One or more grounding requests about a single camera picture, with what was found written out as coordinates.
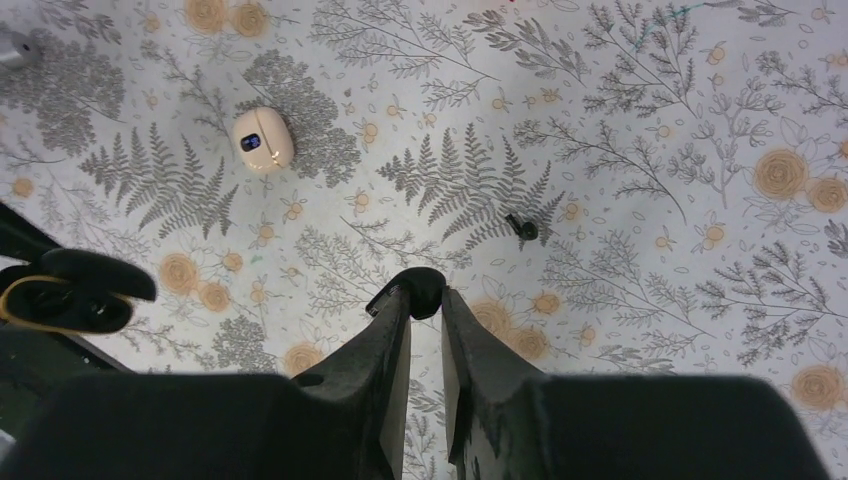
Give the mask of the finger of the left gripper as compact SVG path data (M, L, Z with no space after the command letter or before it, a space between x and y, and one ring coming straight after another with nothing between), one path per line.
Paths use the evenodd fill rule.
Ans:
M30 275L55 275L133 294L133 265L97 252L66 249L15 210L1 205L1 288ZM63 334L1 320L1 436L16 438L39 404L82 374L129 369L71 332Z

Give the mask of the beige earbud charging case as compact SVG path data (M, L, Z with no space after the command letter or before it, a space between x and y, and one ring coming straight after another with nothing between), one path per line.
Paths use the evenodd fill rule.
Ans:
M257 173L285 169L295 155L286 122L270 107L257 107L234 122L232 136L243 163Z

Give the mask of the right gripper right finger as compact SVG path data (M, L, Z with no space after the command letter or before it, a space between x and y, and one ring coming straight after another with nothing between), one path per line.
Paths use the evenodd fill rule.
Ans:
M448 458L461 479L825 479L789 403L738 375L548 374L442 292Z

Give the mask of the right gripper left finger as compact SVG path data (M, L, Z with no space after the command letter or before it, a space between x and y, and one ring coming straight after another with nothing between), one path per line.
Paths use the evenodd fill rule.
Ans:
M397 479L410 295L323 362L278 374L98 374L53 393L5 479Z

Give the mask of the black earbud case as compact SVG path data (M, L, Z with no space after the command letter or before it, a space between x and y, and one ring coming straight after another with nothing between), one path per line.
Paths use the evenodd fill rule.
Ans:
M126 327L136 300L153 302L153 277L98 253L53 249L1 270L1 320L62 334L106 335Z

